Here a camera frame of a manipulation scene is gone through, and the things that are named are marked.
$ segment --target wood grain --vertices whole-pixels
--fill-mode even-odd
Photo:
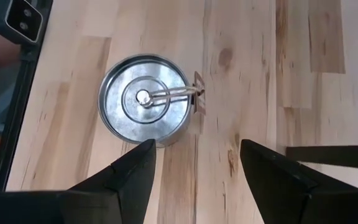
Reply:
[[[262,223],[239,165],[239,140],[275,143],[275,120],[268,118],[276,102],[274,9],[272,1],[206,2],[197,223]]]
[[[308,2],[277,0],[276,7],[278,103],[287,108],[311,108]]]
[[[341,0],[309,0],[313,72],[345,73]]]
[[[157,223],[196,223],[197,143],[187,134],[165,149]]]
[[[46,175],[38,175],[41,184],[33,181],[33,189],[37,188],[37,185],[66,189],[86,179],[98,115],[94,99],[97,98],[104,77],[110,40],[104,37],[81,38],[68,91],[65,93],[63,90],[63,93],[58,95],[58,102],[60,97],[65,101],[58,104],[62,108],[57,108],[59,110],[54,114],[56,119],[52,119],[52,133],[49,135],[51,139],[47,137],[45,140],[53,145],[45,146],[42,152],[48,155],[41,158],[47,159],[39,160],[40,166],[34,172],[34,177],[37,176],[38,170]]]

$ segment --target wooden tabletop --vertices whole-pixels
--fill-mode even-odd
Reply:
[[[55,0],[7,190],[67,189],[134,147],[96,100],[140,53],[200,72],[207,113],[157,151],[145,223],[262,223],[241,139],[358,144],[358,1]],[[358,187],[357,169],[310,166]]]

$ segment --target can lid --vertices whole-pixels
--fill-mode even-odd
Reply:
[[[136,55],[115,65],[99,92],[99,111],[115,135],[130,142],[169,138],[190,113],[190,97],[151,102],[150,92],[187,86],[180,69],[157,55]]]

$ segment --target wire handle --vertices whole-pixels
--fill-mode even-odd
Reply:
[[[147,90],[141,90],[137,92],[136,98],[140,105],[147,107],[152,105],[154,102],[158,100],[167,100],[174,97],[179,96],[191,96],[197,94],[200,96],[204,93],[204,90],[200,90],[197,87],[194,86],[184,86],[184,87],[175,87],[175,88],[169,88],[167,90],[157,90],[148,92]]]

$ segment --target round metal container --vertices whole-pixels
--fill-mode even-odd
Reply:
[[[168,146],[186,131],[191,97],[158,100],[149,106],[141,103],[147,92],[188,85],[184,73],[163,57],[144,54],[126,58],[108,71],[101,84],[101,118],[112,133],[125,141],[137,144],[156,139],[157,146]]]

